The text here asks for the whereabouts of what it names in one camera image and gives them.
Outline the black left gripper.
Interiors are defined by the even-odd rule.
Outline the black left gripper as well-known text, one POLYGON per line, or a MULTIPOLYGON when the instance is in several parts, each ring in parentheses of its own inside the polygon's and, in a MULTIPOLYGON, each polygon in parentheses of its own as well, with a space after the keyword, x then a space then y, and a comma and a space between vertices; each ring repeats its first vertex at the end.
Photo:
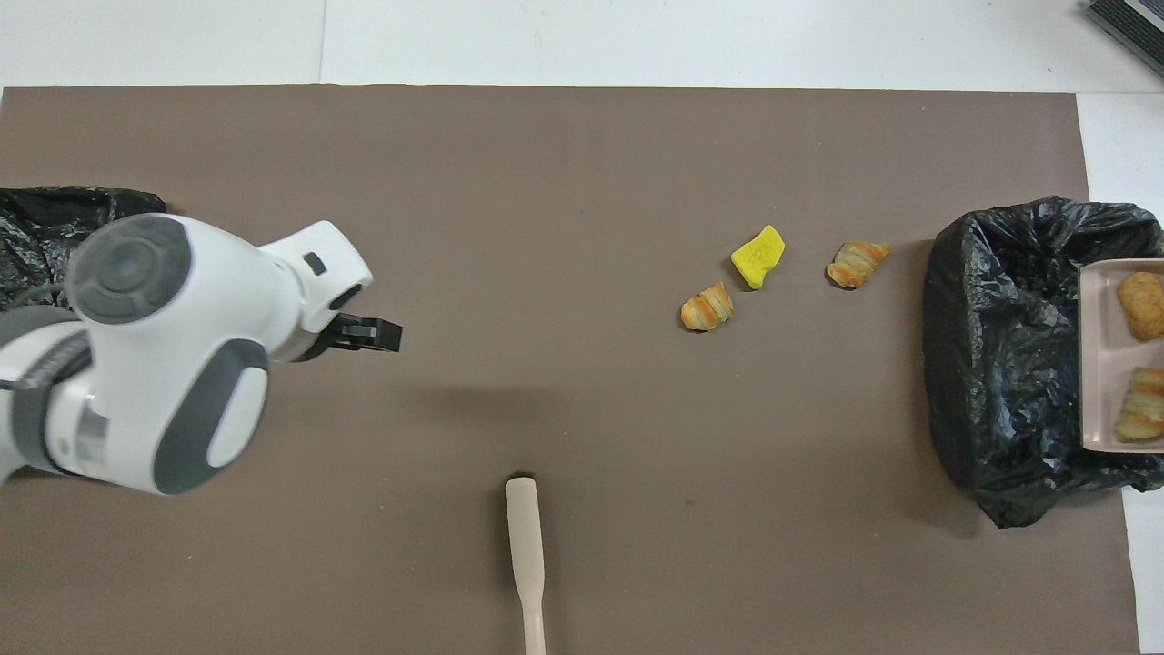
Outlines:
POLYGON ((378 316, 345 314, 345 319, 333 318, 324 330, 317 333, 308 348, 308 359, 315 359, 336 343, 345 344, 346 351, 399 353, 402 339, 402 325, 378 316))

